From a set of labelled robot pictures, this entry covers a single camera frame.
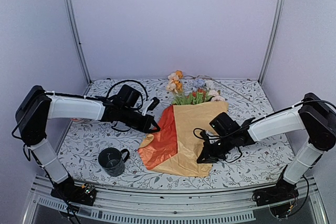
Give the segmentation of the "pink rose fake stem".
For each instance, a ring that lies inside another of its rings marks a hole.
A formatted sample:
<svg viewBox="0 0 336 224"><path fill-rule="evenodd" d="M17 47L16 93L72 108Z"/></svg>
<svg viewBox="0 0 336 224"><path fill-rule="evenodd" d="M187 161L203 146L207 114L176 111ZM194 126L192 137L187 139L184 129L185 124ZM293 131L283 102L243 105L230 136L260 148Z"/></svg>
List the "pink rose fake stem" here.
<svg viewBox="0 0 336 224"><path fill-rule="evenodd" d="M216 90L209 90L208 96L211 102L225 101L225 98L222 97L220 93Z"/></svg>

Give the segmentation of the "cream rose fake stem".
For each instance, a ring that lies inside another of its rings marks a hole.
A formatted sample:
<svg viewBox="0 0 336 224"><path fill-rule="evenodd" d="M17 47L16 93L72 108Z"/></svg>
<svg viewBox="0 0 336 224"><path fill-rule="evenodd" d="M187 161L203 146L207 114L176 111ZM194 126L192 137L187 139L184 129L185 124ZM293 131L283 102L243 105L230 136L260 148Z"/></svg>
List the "cream rose fake stem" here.
<svg viewBox="0 0 336 224"><path fill-rule="evenodd" d="M174 101L173 104L174 105L180 105L181 104L181 98L179 98L179 96L175 95L174 93L174 89L176 87L176 85L174 84L174 80L176 79L176 74L175 72L172 72L169 76L168 76L168 84L166 86L166 91L172 93L174 95Z"/></svg>

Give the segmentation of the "tan raffia ribbon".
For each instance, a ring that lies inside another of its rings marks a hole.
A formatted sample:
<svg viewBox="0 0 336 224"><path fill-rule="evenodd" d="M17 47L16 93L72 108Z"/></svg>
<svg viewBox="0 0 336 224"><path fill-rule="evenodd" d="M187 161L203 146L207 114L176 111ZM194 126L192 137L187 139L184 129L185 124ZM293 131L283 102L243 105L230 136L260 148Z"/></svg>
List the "tan raffia ribbon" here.
<svg viewBox="0 0 336 224"><path fill-rule="evenodd" d="M243 101L252 102L253 94L258 87L255 81L251 80L226 80L226 79L215 79L210 76L205 75L186 75L183 80L188 82L193 87L193 81L197 78L203 79L205 81L205 90L216 90L221 96L226 98L229 94L233 96L234 99L242 99Z"/></svg>

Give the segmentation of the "blue fake flower stem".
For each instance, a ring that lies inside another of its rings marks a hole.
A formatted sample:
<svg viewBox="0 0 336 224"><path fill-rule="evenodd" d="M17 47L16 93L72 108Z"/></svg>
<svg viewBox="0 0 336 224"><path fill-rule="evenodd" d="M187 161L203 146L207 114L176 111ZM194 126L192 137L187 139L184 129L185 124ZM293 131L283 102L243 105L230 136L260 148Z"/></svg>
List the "blue fake flower stem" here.
<svg viewBox="0 0 336 224"><path fill-rule="evenodd" d="M205 81L203 79L197 78L193 81L192 87L193 93L192 96L194 97L194 104L203 103L206 97L206 90L205 90Z"/></svg>

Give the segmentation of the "orange fake flower stem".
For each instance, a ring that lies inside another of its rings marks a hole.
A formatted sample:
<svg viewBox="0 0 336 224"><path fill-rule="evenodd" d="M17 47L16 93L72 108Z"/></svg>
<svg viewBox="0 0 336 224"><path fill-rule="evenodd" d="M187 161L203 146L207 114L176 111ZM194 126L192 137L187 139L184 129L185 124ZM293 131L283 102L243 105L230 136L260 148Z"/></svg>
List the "orange fake flower stem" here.
<svg viewBox="0 0 336 224"><path fill-rule="evenodd" d="M181 99L185 99L186 95L184 92L184 87L183 87L183 72L181 70L176 70L175 71L176 74L176 79L174 80L174 84L176 85L175 89L174 89L174 93L177 97L181 98Z"/></svg>

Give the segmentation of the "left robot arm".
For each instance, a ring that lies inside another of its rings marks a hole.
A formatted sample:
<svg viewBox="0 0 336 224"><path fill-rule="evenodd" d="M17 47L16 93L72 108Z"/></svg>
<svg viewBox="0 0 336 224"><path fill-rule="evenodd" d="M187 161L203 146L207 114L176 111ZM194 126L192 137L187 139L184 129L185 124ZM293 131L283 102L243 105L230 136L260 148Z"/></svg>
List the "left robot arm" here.
<svg viewBox="0 0 336 224"><path fill-rule="evenodd" d="M157 98L142 99L135 88L124 84L115 95L88 97L46 91L42 86L33 86L15 113L16 126L12 137L23 141L37 162L58 184L57 190L67 200L78 195L78 188L68 179L69 173L47 140L47 123L53 119L84 119L100 122L121 122L142 133L160 131L154 117L148 114L159 103Z"/></svg>

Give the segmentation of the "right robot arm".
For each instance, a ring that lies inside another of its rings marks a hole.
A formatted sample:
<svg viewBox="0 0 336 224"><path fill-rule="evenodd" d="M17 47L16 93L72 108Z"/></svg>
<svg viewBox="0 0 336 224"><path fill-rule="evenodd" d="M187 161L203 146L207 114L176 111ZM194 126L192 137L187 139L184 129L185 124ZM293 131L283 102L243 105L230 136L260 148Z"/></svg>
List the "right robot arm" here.
<svg viewBox="0 0 336 224"><path fill-rule="evenodd" d="M215 135L200 129L197 138L203 140L203 149L197 163L216 163L225 160L234 148L254 145L278 135L300 136L301 147L293 160L283 169L279 184L271 190L276 201L291 194L292 186L314 167L323 153L335 147L335 105L307 93L298 103L264 115L245 120L241 125L222 112L210 121Z"/></svg>

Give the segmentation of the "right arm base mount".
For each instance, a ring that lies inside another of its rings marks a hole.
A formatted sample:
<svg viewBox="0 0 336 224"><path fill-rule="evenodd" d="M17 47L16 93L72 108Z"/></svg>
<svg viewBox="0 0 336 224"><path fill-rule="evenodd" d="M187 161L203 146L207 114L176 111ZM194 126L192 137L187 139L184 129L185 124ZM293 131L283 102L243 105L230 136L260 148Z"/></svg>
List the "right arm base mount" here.
<svg viewBox="0 0 336 224"><path fill-rule="evenodd" d="M257 206L265 206L293 199L293 203L287 203L281 206L269 208L270 213L276 219L288 219L289 217L297 214L305 206L308 200L310 190L309 181L305 175L303 175L302 178L305 180L307 185L306 196L301 206L298 207L295 211L293 209L297 206L299 196L297 187L296 185L292 185L284 181L282 178L280 178L274 186L254 190L251 199L257 204Z"/></svg>

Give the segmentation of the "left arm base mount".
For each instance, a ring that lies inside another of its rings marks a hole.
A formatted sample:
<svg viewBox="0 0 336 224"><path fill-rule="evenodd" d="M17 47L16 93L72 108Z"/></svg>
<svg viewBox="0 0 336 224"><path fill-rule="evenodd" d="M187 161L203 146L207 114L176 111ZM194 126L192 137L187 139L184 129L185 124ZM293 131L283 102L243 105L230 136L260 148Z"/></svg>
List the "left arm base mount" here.
<svg viewBox="0 0 336 224"><path fill-rule="evenodd" d="M53 189L50 193L64 202L74 202L86 206L93 206L97 190L94 185L85 183L81 186L75 184L73 178L68 176L63 182L56 183L50 179Z"/></svg>

